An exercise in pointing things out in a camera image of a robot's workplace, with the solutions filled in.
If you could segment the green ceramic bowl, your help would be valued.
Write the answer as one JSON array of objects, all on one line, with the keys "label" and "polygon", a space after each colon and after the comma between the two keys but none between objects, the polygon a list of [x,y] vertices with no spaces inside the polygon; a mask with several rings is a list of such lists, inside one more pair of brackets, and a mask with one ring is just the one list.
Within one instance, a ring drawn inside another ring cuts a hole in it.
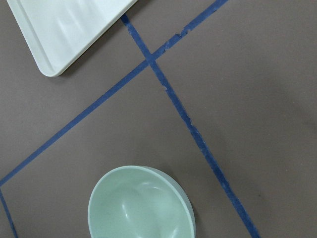
[{"label": "green ceramic bowl", "polygon": [[147,166],[122,166],[92,190],[88,227],[93,238],[194,238],[196,222],[183,188]]}]

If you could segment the cream bear tray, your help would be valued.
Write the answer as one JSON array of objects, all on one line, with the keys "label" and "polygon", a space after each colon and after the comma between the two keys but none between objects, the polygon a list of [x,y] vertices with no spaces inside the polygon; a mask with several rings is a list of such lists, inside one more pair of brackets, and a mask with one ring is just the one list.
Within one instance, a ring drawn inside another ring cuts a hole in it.
[{"label": "cream bear tray", "polygon": [[61,75],[134,0],[9,0],[39,71]]}]

